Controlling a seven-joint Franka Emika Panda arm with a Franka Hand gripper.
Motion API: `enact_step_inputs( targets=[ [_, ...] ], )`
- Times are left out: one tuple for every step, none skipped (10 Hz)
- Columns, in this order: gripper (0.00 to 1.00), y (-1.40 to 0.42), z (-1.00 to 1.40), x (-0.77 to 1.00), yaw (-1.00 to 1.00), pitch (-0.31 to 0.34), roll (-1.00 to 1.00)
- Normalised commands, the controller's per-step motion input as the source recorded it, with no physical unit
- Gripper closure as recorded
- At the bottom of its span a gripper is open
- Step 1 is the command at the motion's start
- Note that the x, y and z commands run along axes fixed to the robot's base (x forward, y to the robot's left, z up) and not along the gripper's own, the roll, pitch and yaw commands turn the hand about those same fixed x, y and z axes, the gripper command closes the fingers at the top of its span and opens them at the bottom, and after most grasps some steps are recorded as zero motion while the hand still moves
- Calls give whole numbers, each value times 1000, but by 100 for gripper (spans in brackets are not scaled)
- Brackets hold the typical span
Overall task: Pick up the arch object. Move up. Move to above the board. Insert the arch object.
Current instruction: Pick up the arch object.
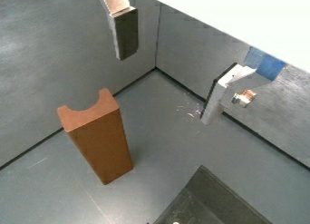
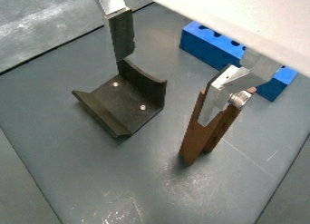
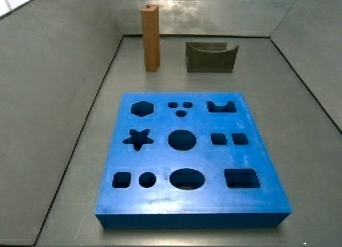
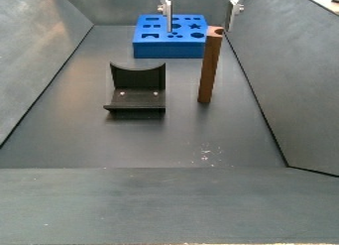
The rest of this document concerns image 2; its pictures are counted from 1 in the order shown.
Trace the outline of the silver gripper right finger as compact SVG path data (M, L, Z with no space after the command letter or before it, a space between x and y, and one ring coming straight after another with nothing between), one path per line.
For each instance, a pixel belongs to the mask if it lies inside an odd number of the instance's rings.
M281 64L247 48L239 60L239 67L228 67L212 78L201 103L197 122L205 126L225 108L235 93L267 83Z

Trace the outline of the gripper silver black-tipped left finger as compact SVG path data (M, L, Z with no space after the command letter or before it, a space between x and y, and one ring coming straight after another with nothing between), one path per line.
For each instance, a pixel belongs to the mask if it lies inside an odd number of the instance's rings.
M134 51L132 9L125 6L124 0L94 1L109 29L114 58L120 61Z

